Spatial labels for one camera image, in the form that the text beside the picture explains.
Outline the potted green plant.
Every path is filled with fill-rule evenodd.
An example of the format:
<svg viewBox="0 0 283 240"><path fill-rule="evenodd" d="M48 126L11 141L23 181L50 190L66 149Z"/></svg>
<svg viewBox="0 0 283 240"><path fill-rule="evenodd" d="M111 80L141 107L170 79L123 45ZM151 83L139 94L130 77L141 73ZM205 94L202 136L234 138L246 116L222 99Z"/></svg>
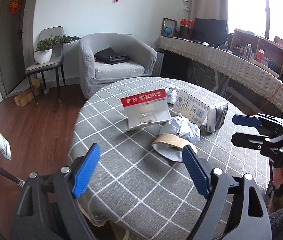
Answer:
<svg viewBox="0 0 283 240"><path fill-rule="evenodd" d="M34 58L36 64L44 64L50 61L50 58L52 57L53 53L53 48L59 45L64 45L64 44L72 44L76 41L79 41L80 38L77 36L68 36L68 35L63 35L63 36L55 36L55 37L49 37L45 38L43 40L40 40L37 43L35 53L34 53Z"/></svg>

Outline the beige lace desk cloth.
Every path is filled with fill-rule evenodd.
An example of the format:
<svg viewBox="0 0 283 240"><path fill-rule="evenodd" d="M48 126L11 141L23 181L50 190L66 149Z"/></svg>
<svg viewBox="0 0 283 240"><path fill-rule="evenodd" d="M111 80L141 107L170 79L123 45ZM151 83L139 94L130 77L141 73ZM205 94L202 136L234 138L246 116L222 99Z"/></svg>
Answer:
<svg viewBox="0 0 283 240"><path fill-rule="evenodd" d="M155 45L217 70L269 100L283 113L282 81L259 66L218 48L189 40L160 36Z"/></svg>

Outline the wooden shelf unit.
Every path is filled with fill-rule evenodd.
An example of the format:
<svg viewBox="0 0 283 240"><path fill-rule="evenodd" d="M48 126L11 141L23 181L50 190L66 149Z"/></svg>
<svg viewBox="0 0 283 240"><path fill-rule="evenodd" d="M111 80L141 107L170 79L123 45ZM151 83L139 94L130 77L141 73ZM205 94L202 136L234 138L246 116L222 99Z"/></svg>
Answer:
<svg viewBox="0 0 283 240"><path fill-rule="evenodd" d="M283 74L283 46L249 31L235 29L230 43L230 50L233 54L243 58L248 44L252 47L249 59L251 63L259 62L272 69L279 76Z"/></svg>

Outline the grey dining chair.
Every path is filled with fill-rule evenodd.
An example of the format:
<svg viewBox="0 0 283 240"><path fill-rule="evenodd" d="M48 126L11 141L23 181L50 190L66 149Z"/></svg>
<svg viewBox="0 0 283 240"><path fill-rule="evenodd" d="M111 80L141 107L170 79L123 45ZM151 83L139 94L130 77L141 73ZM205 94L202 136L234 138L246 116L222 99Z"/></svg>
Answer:
<svg viewBox="0 0 283 240"><path fill-rule="evenodd" d="M63 36L62 26L43 29L41 33L39 34L37 45L39 45L40 41L43 41L49 38L52 40L54 37L57 37L57 36L60 36L60 37ZM25 70L25 74L28 78L28 83L30 85L30 89L35 99L35 103L37 107L39 107L39 103L36 99L35 90L33 88L32 81L31 81L31 75L41 73L42 81L46 89L47 87L46 87L44 72L49 71L49 70L55 70L56 87L58 91L59 103L61 104L59 69L61 70L63 84L64 86L66 86L65 74L63 71L63 45L59 44L59 45L53 46L52 49L49 49L49 50L35 51L34 59L35 59L35 63L29 66Z"/></svg>

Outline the black monitor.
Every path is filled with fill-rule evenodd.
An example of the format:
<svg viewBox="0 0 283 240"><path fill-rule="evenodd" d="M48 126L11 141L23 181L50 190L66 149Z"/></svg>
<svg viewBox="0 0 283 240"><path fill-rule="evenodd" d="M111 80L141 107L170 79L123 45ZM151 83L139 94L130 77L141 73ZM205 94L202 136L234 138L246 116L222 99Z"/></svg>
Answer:
<svg viewBox="0 0 283 240"><path fill-rule="evenodd" d="M212 44L222 44L225 41L228 22L207 18L197 18L194 21L192 39Z"/></svg>

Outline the small blue globe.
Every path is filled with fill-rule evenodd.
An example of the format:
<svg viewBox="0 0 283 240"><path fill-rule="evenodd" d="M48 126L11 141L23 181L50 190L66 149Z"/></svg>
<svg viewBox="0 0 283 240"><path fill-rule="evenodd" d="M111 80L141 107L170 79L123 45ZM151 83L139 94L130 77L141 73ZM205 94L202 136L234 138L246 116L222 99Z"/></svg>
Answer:
<svg viewBox="0 0 283 240"><path fill-rule="evenodd" d="M170 27L165 27L164 34L169 37L172 34L172 29Z"/></svg>

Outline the white label cardboard box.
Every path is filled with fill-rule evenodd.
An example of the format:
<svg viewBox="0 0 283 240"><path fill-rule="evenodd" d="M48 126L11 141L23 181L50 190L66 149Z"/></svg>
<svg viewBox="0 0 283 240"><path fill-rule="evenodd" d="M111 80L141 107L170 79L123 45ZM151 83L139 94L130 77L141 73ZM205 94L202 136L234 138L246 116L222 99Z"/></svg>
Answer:
<svg viewBox="0 0 283 240"><path fill-rule="evenodd" d="M204 125L207 133L214 133L224 124L228 103L218 102L207 105L193 95L180 90L172 111L188 118L198 127Z"/></svg>

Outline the brown tape roll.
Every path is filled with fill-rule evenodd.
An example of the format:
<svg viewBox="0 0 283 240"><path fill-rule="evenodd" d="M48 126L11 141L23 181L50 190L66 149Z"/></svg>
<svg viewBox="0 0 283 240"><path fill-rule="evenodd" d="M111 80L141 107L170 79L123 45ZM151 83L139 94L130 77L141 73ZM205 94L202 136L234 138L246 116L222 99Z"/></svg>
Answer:
<svg viewBox="0 0 283 240"><path fill-rule="evenodd" d="M187 145L197 153L197 148L191 142L169 133L161 134L151 145L160 155L174 162L183 162L182 152Z"/></svg>

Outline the cardboard box on floor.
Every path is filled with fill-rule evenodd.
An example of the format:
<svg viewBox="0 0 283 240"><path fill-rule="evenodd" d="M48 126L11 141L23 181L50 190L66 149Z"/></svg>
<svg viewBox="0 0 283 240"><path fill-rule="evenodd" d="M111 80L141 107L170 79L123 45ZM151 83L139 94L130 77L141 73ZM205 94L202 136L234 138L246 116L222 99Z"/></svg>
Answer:
<svg viewBox="0 0 283 240"><path fill-rule="evenodd" d="M35 95L38 96L41 93L41 86L40 86L40 80L39 79L31 79L33 89L35 92ZM18 94L16 97L14 97L15 103L19 107L24 107L26 104L28 104L31 100L33 100L34 96L32 94L31 88L28 88Z"/></svg>

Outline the grey checked round tablecloth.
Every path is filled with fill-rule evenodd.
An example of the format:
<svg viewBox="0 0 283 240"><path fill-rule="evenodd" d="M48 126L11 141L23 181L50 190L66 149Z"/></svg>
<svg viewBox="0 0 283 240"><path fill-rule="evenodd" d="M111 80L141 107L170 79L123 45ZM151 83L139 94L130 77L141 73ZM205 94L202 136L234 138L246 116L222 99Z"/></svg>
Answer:
<svg viewBox="0 0 283 240"><path fill-rule="evenodd" d="M199 219L205 198L199 195L183 163L169 161L152 148L161 126L134 131L121 99L175 85L208 105L223 98L205 88L162 77L137 77L102 85L87 97L76 120L70 161L92 144L100 160L78 199L95 226L114 222L125 239L186 239Z"/></svg>

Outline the black handbag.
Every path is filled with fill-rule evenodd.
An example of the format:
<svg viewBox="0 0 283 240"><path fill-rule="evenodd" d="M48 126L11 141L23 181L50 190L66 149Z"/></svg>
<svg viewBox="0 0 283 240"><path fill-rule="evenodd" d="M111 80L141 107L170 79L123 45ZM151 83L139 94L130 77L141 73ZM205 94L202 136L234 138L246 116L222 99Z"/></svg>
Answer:
<svg viewBox="0 0 283 240"><path fill-rule="evenodd" d="M94 57L97 61L106 64L118 64L128 62L130 60L127 55L118 54L111 47L97 52Z"/></svg>

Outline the grey door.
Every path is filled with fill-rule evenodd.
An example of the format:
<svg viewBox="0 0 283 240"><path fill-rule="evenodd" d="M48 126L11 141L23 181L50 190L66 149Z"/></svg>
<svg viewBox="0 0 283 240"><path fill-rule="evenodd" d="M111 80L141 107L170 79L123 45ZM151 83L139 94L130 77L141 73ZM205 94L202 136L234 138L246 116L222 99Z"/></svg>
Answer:
<svg viewBox="0 0 283 240"><path fill-rule="evenodd" d="M0 0L0 92L6 98L25 78L23 15L26 0Z"/></svg>

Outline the crumpled white paper ball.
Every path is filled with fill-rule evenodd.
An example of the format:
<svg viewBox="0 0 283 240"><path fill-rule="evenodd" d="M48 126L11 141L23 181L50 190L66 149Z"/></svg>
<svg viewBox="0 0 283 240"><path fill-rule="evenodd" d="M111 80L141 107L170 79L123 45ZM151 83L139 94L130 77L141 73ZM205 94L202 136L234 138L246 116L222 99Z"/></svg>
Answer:
<svg viewBox="0 0 283 240"><path fill-rule="evenodd" d="M159 134L173 134L192 144L199 142L201 139L201 131L198 125L192 123L188 118L180 116L174 116L166 122L160 129Z"/></svg>

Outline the small red flags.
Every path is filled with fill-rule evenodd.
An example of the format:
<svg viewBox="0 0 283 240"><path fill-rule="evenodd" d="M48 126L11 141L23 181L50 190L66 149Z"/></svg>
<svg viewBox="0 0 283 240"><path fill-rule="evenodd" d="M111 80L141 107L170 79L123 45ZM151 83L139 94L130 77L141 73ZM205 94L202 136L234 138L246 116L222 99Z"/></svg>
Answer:
<svg viewBox="0 0 283 240"><path fill-rule="evenodd" d="M180 21L180 25L184 27L193 27L193 20L186 20L185 18L182 18Z"/></svg>

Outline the picture frame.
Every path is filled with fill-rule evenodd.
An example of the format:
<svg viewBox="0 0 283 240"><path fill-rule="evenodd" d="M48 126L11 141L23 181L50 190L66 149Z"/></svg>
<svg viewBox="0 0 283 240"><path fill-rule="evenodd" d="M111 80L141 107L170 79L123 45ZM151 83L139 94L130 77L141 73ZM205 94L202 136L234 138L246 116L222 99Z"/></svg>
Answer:
<svg viewBox="0 0 283 240"><path fill-rule="evenodd" d="M174 37L176 34L176 29L177 21L164 17L160 35L165 37Z"/></svg>

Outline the red white SanDisk package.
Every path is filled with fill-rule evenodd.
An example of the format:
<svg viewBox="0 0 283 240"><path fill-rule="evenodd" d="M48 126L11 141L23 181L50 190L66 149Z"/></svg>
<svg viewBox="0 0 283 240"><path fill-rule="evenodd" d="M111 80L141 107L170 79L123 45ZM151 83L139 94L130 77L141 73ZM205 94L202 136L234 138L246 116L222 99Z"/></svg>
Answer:
<svg viewBox="0 0 283 240"><path fill-rule="evenodd" d="M165 89L156 89L121 99L128 117L128 130L171 120Z"/></svg>

